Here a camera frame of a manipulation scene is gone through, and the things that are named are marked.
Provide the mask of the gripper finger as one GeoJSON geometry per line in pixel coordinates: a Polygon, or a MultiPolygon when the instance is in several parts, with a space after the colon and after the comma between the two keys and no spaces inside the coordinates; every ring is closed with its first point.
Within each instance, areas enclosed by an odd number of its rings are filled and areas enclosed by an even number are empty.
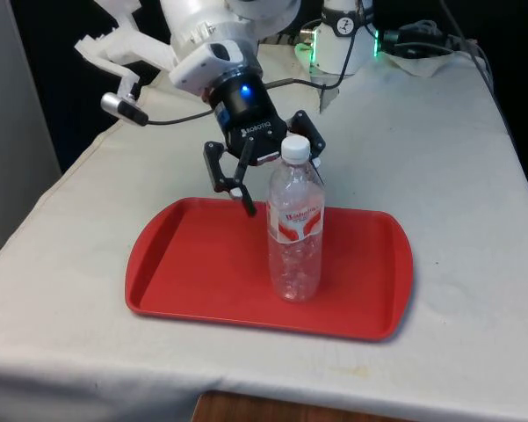
{"type": "Polygon", "coordinates": [[[206,142],[203,151],[213,190],[216,193],[227,192],[233,199],[239,200],[249,217],[255,216],[257,209],[246,185],[243,183],[243,179],[250,165],[255,142],[255,139],[250,137],[244,143],[232,178],[227,178],[224,175],[220,164],[221,157],[226,150],[224,144],[219,142],[206,142]]]}
{"type": "Polygon", "coordinates": [[[309,140],[310,157],[316,159],[326,148],[326,142],[315,127],[307,113],[303,110],[297,111],[288,121],[288,130],[296,135],[302,135],[309,140]]]}

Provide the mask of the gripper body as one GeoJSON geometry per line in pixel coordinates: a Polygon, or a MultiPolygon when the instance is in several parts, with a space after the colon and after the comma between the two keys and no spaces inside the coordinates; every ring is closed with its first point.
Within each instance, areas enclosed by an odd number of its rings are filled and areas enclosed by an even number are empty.
{"type": "Polygon", "coordinates": [[[226,80],[211,91],[208,104],[231,155],[240,158],[245,143],[252,139],[254,148],[249,158],[250,166],[277,158],[287,125],[278,116],[257,73],[243,73],[226,80]]]}

